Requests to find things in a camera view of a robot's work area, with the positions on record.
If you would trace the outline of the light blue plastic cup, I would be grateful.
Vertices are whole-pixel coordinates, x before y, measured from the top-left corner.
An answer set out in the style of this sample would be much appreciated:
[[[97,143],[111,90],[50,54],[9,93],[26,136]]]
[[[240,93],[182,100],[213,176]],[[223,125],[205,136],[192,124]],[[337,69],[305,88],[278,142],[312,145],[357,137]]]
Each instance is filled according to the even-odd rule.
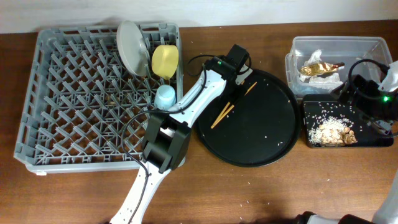
[[[175,103],[176,93],[172,86],[161,85],[160,87],[158,87],[154,100],[155,108],[160,110],[168,110]]]

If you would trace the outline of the food scraps and rice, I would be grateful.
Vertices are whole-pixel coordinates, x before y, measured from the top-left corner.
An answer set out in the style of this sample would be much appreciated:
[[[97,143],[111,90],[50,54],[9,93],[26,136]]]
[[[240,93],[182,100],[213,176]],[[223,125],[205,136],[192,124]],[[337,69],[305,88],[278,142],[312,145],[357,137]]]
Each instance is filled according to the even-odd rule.
[[[319,114],[309,115],[315,122],[308,130],[308,141],[313,146],[340,147],[356,144],[358,140],[353,129],[354,122],[345,115],[332,115],[336,109],[327,110],[321,106]]]

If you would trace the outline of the wooden chopstick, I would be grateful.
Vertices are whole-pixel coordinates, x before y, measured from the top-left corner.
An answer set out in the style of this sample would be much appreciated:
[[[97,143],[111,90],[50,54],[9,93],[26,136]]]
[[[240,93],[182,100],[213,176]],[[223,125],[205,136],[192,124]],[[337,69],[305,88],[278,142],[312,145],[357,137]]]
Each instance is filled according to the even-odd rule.
[[[221,110],[221,113],[218,115],[215,122],[211,125],[211,129],[213,129],[233,108],[234,105],[228,102],[226,106]]]
[[[246,91],[246,93],[244,95],[247,95],[255,86],[257,85],[257,82],[253,83],[248,90]]]

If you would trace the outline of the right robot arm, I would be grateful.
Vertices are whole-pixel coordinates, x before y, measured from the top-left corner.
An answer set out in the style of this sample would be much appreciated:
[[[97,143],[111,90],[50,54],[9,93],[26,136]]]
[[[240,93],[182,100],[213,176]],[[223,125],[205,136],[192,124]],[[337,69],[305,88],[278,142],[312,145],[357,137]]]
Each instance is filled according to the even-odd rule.
[[[354,68],[361,63],[372,63],[386,76],[380,84],[366,80],[361,75],[353,75]],[[372,59],[361,59],[355,62],[348,72],[348,81],[334,90],[336,99],[341,103],[351,101],[359,110],[363,120],[373,126],[380,138],[392,139],[397,133],[391,133],[378,121],[391,123],[397,121],[397,62],[389,65]],[[339,220],[325,218],[312,212],[297,215],[294,223],[303,224],[366,224],[367,220],[347,214]]]

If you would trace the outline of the yellow plastic bowl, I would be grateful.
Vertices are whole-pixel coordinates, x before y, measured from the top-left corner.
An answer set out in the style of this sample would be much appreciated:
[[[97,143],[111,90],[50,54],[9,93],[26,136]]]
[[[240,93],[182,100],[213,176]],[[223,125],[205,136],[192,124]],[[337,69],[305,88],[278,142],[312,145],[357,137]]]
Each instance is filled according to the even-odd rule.
[[[152,55],[152,71],[159,77],[170,80],[178,67],[179,52],[175,45],[160,45]]]

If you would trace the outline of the white paper napkin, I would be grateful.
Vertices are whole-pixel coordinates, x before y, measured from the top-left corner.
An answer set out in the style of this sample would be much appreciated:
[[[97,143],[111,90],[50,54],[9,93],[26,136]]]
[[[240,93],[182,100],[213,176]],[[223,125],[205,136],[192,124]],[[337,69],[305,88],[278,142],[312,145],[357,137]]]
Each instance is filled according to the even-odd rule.
[[[342,84],[342,81],[341,81],[341,79],[340,79],[339,71],[342,70],[342,69],[344,69],[345,66],[342,67],[342,68],[340,68],[340,69],[339,69],[338,71],[336,71],[336,72],[324,73],[324,74],[322,74],[322,75],[317,75],[317,76],[313,76],[313,77],[306,76],[306,75],[302,75],[302,74],[299,72],[299,70],[300,70],[302,67],[304,67],[304,66],[311,65],[311,64],[314,64],[314,63],[321,63],[321,62],[324,62],[324,61],[321,59],[321,55],[322,55],[322,51],[321,51],[320,49],[314,51],[314,52],[311,54],[310,58],[309,58],[307,61],[304,62],[304,65],[301,66],[301,67],[298,69],[299,79],[300,79],[302,82],[309,83],[309,84],[314,84],[314,85],[320,85],[320,84],[325,84],[325,85],[337,85],[337,84]]]

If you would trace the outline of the gold brown snack wrapper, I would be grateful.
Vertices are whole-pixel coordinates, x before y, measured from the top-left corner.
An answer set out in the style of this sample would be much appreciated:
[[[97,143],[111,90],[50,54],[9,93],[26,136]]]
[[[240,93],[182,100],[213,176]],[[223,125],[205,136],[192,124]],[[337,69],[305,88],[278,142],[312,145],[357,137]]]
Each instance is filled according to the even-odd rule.
[[[317,75],[322,75],[324,73],[336,72],[344,66],[345,64],[343,62],[336,64],[321,62],[321,63],[314,63],[311,65],[304,66],[299,70],[299,72],[302,75],[313,77]]]

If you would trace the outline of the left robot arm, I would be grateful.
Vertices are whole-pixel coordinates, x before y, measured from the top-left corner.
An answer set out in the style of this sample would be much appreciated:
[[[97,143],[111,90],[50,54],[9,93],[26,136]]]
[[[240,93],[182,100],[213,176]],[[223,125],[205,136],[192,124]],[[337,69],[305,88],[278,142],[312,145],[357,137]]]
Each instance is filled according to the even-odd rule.
[[[223,93],[245,91],[237,78],[250,74],[249,52],[235,44],[227,55],[210,56],[193,87],[167,110],[149,110],[139,171],[111,224],[141,223],[147,207],[165,177],[180,166],[187,153],[192,126],[205,108]]]

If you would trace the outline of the grey round plate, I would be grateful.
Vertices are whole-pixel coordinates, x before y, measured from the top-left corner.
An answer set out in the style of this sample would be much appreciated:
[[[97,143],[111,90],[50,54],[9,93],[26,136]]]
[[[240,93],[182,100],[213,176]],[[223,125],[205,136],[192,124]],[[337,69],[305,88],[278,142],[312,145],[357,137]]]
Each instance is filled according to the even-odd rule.
[[[116,43],[127,71],[138,77],[146,76],[147,47],[138,26],[132,21],[120,23],[117,29]]]

